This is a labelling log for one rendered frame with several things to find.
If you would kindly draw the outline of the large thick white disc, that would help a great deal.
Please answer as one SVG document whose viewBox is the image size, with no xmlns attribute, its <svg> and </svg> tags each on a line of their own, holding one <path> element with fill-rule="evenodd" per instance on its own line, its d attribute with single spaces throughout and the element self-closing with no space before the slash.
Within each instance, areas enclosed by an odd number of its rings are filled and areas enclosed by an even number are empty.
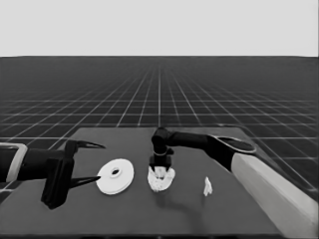
<svg viewBox="0 0 319 239">
<path fill-rule="evenodd" d="M 133 182 L 133 164 L 125 158 L 116 158 L 103 165 L 96 181 L 99 190 L 107 195 L 115 195 L 126 190 Z"/>
</svg>

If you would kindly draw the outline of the small white T-shaped piece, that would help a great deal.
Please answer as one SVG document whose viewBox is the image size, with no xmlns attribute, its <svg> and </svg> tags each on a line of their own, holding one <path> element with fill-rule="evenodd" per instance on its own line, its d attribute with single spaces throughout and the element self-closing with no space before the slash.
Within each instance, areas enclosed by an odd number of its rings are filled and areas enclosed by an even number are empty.
<svg viewBox="0 0 319 239">
<path fill-rule="evenodd" d="M 208 194 L 212 193 L 212 185 L 208 177 L 204 180 L 204 189 L 203 189 L 203 195 L 207 196 Z"/>
</svg>

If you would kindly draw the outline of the white round carrier with pins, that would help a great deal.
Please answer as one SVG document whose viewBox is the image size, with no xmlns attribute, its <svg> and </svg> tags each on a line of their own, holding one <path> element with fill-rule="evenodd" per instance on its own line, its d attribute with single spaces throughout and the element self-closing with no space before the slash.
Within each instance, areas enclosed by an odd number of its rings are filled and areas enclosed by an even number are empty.
<svg viewBox="0 0 319 239">
<path fill-rule="evenodd" d="M 162 184 L 162 191 L 164 191 L 164 190 L 167 190 L 171 186 L 173 180 L 169 180 L 166 175 L 164 178 L 148 177 L 149 185 L 152 182 L 161 183 Z"/>
</svg>

